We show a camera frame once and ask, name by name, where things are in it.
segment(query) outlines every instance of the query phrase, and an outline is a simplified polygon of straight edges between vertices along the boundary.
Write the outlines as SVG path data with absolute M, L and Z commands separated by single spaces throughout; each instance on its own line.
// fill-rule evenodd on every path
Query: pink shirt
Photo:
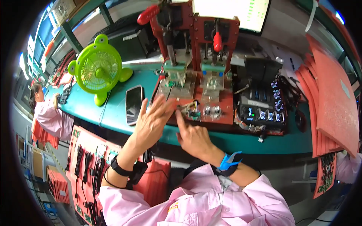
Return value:
M 37 102 L 34 116 L 42 128 L 52 136 L 59 137 L 62 141 L 70 140 L 74 119 L 59 108 L 55 110 L 51 100 Z
M 357 153 L 355 158 L 342 152 L 337 153 L 336 179 L 347 184 L 353 184 L 361 167 L 362 154 Z
M 261 175 L 245 188 L 223 188 L 209 164 L 187 175 L 168 201 L 150 207 L 136 191 L 103 186 L 99 201 L 108 226 L 295 225 L 284 198 Z

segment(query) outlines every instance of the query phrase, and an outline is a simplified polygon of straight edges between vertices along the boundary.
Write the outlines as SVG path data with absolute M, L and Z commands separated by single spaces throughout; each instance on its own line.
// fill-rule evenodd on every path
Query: fan grille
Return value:
M 110 86 L 117 76 L 116 58 L 104 51 L 90 55 L 81 70 L 81 80 L 90 90 L 102 90 Z

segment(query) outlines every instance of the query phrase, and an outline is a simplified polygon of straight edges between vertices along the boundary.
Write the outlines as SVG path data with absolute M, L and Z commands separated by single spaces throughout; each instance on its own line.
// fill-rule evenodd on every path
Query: smartphone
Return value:
M 142 101 L 144 99 L 141 85 L 132 87 L 126 91 L 126 120 L 128 125 L 135 125 Z

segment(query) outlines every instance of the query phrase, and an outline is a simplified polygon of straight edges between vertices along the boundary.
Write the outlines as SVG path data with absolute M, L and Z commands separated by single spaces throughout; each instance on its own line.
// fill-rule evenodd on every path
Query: computer monitor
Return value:
M 240 20 L 240 31 L 261 36 L 271 0 L 193 0 L 193 11 L 201 17 Z

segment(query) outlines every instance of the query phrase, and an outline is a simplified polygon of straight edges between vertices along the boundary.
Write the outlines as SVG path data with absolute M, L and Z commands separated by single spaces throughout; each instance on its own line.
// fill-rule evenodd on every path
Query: teal workbench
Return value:
M 108 103 L 97 107 L 94 104 L 94 95 L 83 91 L 78 84 L 75 84 L 65 105 L 59 108 L 80 119 L 100 125 L 125 134 L 132 134 L 134 127 L 126 123 L 126 90 L 142 85 L 145 97 L 150 99 L 157 82 L 157 76 L 150 69 L 134 71 L 132 77 L 125 83 L 118 83 L 110 93 Z M 54 93 L 61 93 L 62 87 L 54 89 L 49 87 L 45 99 L 49 99 Z M 263 143 L 258 142 L 257 136 L 238 135 L 220 132 L 209 132 L 212 142 L 225 152 L 243 151 L 245 154 L 296 154 L 312 152 L 312 137 L 310 127 L 310 115 L 307 104 L 301 104 L 300 109 L 307 118 L 307 131 L 301 133 L 294 122 L 294 113 L 290 112 L 288 117 L 289 133 L 285 136 L 268 136 Z M 178 127 L 166 125 L 160 142 L 179 145 L 175 133 Z

